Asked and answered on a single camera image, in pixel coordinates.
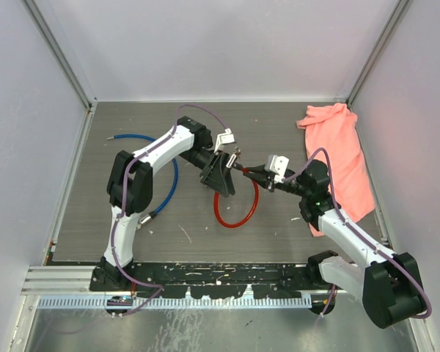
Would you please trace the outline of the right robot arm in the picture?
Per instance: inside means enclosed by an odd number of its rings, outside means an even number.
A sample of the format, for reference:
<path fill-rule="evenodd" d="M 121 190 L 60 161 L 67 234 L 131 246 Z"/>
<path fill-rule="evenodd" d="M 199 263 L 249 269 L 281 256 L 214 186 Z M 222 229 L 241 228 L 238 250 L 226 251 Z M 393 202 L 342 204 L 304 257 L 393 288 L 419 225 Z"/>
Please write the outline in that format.
<path fill-rule="evenodd" d="M 244 175 L 270 192 L 299 196 L 302 219 L 352 260 L 348 263 L 332 251 L 311 256 L 308 283 L 317 289 L 330 284 L 347 291 L 380 329 L 429 312 L 416 260 L 385 247 L 350 219 L 334 199 L 327 165 L 309 161 L 298 175 L 287 165 L 286 157 L 272 155 L 267 164 L 248 168 Z"/>

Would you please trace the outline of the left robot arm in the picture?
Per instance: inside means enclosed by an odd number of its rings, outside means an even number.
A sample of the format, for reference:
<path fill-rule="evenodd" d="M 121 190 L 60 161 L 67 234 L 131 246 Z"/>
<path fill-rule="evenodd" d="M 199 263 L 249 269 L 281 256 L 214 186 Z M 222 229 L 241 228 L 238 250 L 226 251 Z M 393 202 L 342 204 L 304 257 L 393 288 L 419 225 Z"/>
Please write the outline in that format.
<path fill-rule="evenodd" d="M 229 128 L 216 138 L 203 124 L 181 117 L 163 136 L 129 153 L 119 152 L 113 163 L 107 192 L 111 204 L 109 243 L 93 271 L 93 279 L 115 290 L 125 290 L 132 280 L 133 240 L 141 214 L 153 198 L 157 172 L 181 156 L 200 169 L 200 181 L 212 191 L 228 197 L 235 193 L 231 177 L 234 162 L 223 151 L 235 143 Z"/>

